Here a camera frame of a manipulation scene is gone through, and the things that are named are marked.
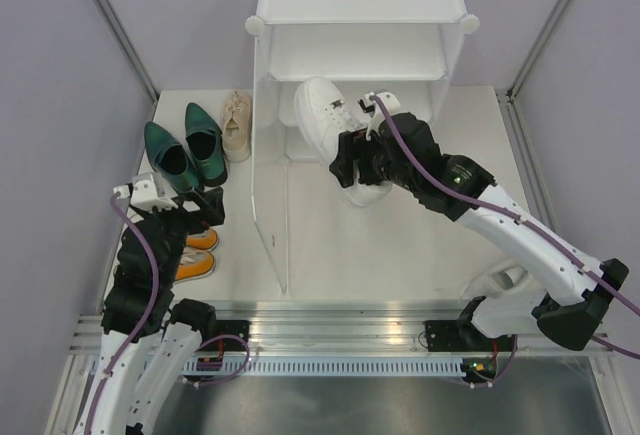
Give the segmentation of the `aluminium frame post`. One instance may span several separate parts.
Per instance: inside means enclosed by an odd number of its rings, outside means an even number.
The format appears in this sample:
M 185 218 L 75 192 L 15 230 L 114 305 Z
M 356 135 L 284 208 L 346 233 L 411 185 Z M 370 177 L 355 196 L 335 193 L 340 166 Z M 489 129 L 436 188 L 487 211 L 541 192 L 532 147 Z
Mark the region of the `aluminium frame post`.
M 540 56 L 544 53 L 546 46 L 551 41 L 556 29 L 564 19 L 571 3 L 574 0 L 556 0 L 539 30 L 534 42 L 521 64 L 516 76 L 505 91 L 506 98 L 513 103 L 516 97 L 524 88 L 532 70 L 536 66 Z
M 132 43 L 120 17 L 110 0 L 92 0 L 100 16 L 106 23 L 112 37 L 133 70 L 136 79 L 144 89 L 147 98 L 156 106 L 160 93 Z

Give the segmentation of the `clear cabinet door panel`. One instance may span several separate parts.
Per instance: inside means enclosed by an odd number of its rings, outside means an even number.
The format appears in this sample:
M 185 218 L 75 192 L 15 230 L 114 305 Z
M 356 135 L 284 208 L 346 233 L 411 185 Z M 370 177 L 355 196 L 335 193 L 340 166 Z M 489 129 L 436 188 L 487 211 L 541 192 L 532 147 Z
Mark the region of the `clear cabinet door panel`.
M 289 285 L 287 167 L 280 160 L 252 158 L 253 218 L 283 295 Z

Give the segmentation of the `orange sneaker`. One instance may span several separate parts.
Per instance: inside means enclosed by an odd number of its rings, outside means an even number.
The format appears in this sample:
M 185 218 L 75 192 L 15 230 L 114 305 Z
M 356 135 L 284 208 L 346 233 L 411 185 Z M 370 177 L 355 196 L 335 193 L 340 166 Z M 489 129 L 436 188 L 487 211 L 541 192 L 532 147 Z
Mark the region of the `orange sneaker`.
M 181 255 L 175 282 L 181 283 L 209 276 L 216 267 L 216 259 L 211 252 L 186 248 Z
M 215 229 L 208 228 L 204 232 L 189 235 L 186 246 L 197 250 L 213 250 L 219 243 L 219 236 Z

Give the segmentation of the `orange sneaker upper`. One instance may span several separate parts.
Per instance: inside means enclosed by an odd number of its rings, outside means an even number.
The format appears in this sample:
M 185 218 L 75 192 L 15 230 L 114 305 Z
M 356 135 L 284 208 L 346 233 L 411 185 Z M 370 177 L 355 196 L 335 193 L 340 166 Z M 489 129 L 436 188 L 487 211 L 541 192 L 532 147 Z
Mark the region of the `orange sneaker upper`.
M 208 228 L 204 232 L 189 235 L 186 246 L 197 250 L 213 250 L 219 243 L 219 236 L 215 229 Z

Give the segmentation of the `orange sneaker lower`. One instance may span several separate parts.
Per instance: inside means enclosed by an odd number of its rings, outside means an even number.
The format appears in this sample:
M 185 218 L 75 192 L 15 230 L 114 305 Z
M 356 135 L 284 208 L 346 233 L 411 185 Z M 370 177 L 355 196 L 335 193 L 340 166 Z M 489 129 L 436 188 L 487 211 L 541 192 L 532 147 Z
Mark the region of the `orange sneaker lower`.
M 181 283 L 209 276 L 216 267 L 216 259 L 211 252 L 186 248 L 181 255 L 175 282 Z

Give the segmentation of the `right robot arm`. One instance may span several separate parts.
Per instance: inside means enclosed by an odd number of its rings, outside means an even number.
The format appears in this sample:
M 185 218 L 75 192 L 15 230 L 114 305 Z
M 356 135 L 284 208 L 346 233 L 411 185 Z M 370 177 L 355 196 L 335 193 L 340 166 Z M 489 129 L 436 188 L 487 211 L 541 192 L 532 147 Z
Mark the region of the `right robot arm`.
M 498 247 L 540 284 L 475 295 L 456 321 L 459 343 L 478 350 L 491 339 L 540 333 L 581 351 L 596 332 L 629 270 L 617 259 L 580 253 L 523 210 L 481 165 L 441 152 L 429 125 L 411 113 L 364 123 L 343 107 L 315 116 L 314 147 L 349 203 L 364 207 L 397 186 L 429 211 Z

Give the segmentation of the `green pointed shoe right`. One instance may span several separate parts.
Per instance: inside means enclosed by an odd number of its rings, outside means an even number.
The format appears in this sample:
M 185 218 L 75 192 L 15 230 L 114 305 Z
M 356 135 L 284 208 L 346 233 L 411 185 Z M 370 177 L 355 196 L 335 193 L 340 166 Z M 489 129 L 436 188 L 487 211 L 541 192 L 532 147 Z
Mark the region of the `green pointed shoe right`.
M 191 158 L 203 184 L 218 187 L 227 180 L 222 132 L 217 122 L 197 103 L 185 111 L 185 134 Z

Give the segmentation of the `right aluminium frame post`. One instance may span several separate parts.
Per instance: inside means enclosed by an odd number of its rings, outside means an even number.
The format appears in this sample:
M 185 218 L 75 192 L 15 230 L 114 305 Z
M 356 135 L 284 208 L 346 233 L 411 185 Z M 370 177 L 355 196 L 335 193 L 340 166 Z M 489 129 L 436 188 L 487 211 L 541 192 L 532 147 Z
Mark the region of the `right aluminium frame post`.
M 516 97 L 524 88 L 532 70 L 536 66 L 540 56 L 544 53 L 546 46 L 551 41 L 556 29 L 564 19 L 571 3 L 574 0 L 556 0 L 539 30 L 534 42 L 521 64 L 516 76 L 505 91 L 506 98 L 513 103 Z

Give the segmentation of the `white sneaker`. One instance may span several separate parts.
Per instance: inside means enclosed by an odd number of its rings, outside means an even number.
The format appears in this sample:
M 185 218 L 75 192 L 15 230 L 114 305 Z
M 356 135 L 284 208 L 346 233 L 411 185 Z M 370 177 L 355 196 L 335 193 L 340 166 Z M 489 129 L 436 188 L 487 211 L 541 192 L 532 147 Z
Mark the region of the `white sneaker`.
M 540 284 L 524 267 L 507 259 L 469 281 L 463 289 L 461 297 L 472 299 L 484 296 L 498 299 L 540 289 Z
M 318 160 L 329 168 L 338 157 L 339 136 L 365 129 L 367 124 L 353 114 L 340 90 L 325 77 L 302 82 L 295 93 L 294 109 L 301 134 Z M 352 208 L 369 206 L 391 191 L 391 184 L 365 185 L 355 182 L 342 188 L 342 198 Z

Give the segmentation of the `green pointed shoe left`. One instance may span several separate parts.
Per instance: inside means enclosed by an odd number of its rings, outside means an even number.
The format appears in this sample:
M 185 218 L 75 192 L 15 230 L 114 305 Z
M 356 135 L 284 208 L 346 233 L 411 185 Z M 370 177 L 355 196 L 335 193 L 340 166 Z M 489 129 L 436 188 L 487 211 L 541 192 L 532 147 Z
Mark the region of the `green pointed shoe left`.
M 144 144 L 150 166 L 179 194 L 201 187 L 196 168 L 183 145 L 165 128 L 147 122 Z

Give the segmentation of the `left aluminium frame post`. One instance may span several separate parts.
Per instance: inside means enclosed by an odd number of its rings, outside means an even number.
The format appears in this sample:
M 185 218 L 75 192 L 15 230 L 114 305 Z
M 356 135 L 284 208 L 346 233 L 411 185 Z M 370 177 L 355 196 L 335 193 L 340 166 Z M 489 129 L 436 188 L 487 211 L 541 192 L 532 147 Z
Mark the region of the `left aluminium frame post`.
M 147 98 L 156 106 L 160 93 L 132 43 L 120 17 L 110 0 L 92 0 L 100 16 L 106 23 L 112 37 L 133 70 L 136 79 L 144 89 Z

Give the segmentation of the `white plastic shoe cabinet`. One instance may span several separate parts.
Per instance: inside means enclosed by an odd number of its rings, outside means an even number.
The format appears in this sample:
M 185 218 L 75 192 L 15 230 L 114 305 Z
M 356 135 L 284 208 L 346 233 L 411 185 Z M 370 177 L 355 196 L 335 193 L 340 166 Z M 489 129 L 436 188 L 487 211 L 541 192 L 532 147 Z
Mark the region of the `white plastic shoe cabinet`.
M 352 100 L 403 87 L 435 119 L 479 21 L 464 0 L 258 0 L 245 26 L 254 38 L 253 160 L 269 166 L 310 159 L 293 95 L 313 76 Z

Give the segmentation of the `beige sneaker left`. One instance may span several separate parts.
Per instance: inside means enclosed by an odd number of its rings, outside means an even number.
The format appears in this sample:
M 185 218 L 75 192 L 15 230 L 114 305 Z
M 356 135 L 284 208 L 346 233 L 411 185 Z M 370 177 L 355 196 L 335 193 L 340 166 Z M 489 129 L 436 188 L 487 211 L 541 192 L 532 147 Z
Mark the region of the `beige sneaker left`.
M 222 146 L 230 162 L 240 163 L 251 155 L 252 108 L 245 91 L 233 91 L 222 105 Z

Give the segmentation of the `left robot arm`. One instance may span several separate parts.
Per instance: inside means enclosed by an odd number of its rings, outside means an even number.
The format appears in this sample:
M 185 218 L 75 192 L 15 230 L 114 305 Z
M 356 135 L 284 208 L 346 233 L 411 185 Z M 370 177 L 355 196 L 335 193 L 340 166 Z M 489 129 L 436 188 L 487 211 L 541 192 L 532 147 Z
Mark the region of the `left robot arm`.
M 118 202 L 138 187 L 117 190 L 110 205 L 126 228 L 116 254 L 114 282 L 102 313 L 98 367 L 78 434 L 150 434 L 184 364 L 215 345 L 213 306 L 173 301 L 179 263 L 191 235 L 225 220 L 223 191 L 154 197 L 132 221 Z

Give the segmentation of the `green pointed shoe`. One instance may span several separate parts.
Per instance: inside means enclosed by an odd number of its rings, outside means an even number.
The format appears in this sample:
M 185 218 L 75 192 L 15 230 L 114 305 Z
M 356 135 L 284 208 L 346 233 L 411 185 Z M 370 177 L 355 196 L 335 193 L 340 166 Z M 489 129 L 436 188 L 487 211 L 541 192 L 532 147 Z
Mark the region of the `green pointed shoe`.
M 144 144 L 150 166 L 179 194 L 201 187 L 196 168 L 183 145 L 165 128 L 147 122 Z
M 227 180 L 222 132 L 217 122 L 197 103 L 185 111 L 185 134 L 191 158 L 203 184 L 218 187 Z

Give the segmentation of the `aluminium mounting rail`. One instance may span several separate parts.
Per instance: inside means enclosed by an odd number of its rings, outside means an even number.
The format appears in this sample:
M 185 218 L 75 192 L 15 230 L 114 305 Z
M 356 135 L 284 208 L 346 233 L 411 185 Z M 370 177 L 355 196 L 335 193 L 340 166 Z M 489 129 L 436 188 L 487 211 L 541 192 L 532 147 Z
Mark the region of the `aluminium mounting rail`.
M 404 356 L 422 351 L 427 320 L 453 320 L 460 301 L 212 301 L 217 319 L 249 322 L 249 344 L 266 356 Z

